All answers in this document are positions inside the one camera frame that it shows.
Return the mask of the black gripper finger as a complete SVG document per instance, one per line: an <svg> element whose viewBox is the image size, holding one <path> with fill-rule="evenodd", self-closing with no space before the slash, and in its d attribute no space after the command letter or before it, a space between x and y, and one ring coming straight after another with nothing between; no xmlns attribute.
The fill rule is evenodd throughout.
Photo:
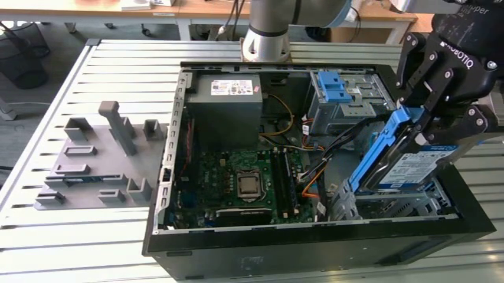
<svg viewBox="0 0 504 283"><path fill-rule="evenodd" d="M425 72L414 85L421 115L414 122L414 152L448 151L456 159L495 133L495 114L479 100L495 85L495 72L460 69Z"/></svg>
<svg viewBox="0 0 504 283"><path fill-rule="evenodd" d="M396 76L404 104L424 104L430 94L424 83L440 58L435 43L435 38L418 32L409 32L405 36Z"/></svg>

